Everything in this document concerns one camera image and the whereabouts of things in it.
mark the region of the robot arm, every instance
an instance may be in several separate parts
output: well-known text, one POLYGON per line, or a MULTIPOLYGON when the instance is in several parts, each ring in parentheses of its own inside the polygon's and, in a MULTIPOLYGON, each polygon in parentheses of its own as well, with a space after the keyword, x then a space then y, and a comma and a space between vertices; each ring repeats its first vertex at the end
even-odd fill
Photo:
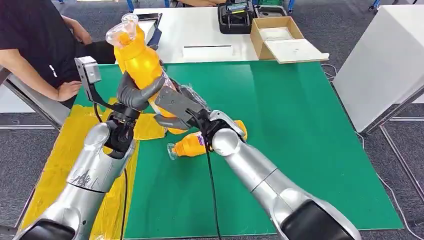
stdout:
MULTIPOLYGON (((108 120, 87 134, 66 186, 55 202, 14 240, 87 240, 105 194, 119 177, 134 151, 133 129, 147 98, 162 87, 160 81, 139 95, 118 91, 121 103, 109 105, 94 84, 100 81, 96 62, 75 60, 88 99, 114 110, 108 120), (112 149, 105 154, 103 146, 112 149)), ((128 81, 127 74, 123 82, 128 81)), ((224 112, 210 111, 199 96, 162 87, 155 103, 177 116, 157 115, 156 121, 172 128, 203 129, 208 143, 229 164, 272 221, 281 240, 360 240, 353 224, 328 202, 320 200, 288 179, 266 156, 243 140, 243 131, 224 112)))
POLYGON ((247 144, 243 131, 224 112, 205 110, 169 87, 159 91, 155 103, 188 125, 204 129, 207 142, 260 203, 281 240, 361 239, 341 212, 297 186, 247 144))

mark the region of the person's hand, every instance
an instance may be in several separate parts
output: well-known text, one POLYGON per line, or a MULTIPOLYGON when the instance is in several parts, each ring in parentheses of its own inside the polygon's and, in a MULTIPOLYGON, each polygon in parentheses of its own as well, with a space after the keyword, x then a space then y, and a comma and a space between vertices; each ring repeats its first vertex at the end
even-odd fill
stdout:
POLYGON ((84 45, 91 44, 93 42, 89 32, 79 23, 73 26, 73 35, 79 42, 82 42, 84 45))
POLYGON ((57 89, 57 99, 58 102, 64 102, 73 96, 77 95, 78 91, 80 90, 81 82, 80 81, 71 81, 71 82, 64 82, 60 87, 57 89))

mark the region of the white table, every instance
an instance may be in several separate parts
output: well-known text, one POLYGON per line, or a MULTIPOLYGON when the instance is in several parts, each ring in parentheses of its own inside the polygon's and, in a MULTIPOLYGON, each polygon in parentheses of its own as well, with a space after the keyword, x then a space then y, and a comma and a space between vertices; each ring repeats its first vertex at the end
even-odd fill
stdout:
POLYGON ((159 29, 162 36, 157 53, 164 63, 257 61, 249 34, 222 34, 216 7, 137 8, 135 14, 162 13, 159 29), (184 57, 183 47, 228 46, 230 56, 211 56, 200 52, 184 57))

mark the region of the person's arm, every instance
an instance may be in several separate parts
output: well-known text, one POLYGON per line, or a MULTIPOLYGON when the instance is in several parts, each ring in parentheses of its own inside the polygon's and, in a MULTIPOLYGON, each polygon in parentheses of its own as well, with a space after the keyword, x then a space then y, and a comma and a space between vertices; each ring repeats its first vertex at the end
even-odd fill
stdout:
POLYGON ((75 19, 61 15, 65 25, 73 30, 75 38, 82 42, 84 45, 91 44, 93 42, 89 32, 75 19))
POLYGON ((63 102, 72 98, 81 86, 79 81, 73 81, 55 89, 39 75, 17 49, 0 49, 0 65, 11 71, 30 88, 55 101, 63 102))

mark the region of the plastic bottle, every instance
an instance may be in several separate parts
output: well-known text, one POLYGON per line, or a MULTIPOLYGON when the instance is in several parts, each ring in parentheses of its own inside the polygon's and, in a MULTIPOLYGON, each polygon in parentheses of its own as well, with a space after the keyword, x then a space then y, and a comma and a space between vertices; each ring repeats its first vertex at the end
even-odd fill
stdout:
MULTIPOLYGON (((245 133, 244 139, 248 139, 248 131, 246 130, 245 124, 241 120, 234 121, 245 133)), ((177 143, 168 143, 166 146, 169 154, 169 158, 172 160, 177 159, 181 156, 195 157, 206 153, 205 141, 200 131, 193 132, 185 136, 181 141, 177 143)))
MULTIPOLYGON (((121 71, 127 71, 137 87, 143 89, 153 83, 157 77, 163 76, 166 78, 164 86, 176 89, 159 64, 156 52, 145 45, 144 32, 138 27, 135 18, 123 21, 110 29, 106 33, 106 41, 114 46, 116 60, 121 71)), ((153 110, 164 117, 174 117, 172 113, 155 104, 156 98, 157 94, 148 100, 153 110)), ((174 128, 168 130, 173 134, 185 132, 174 128)))

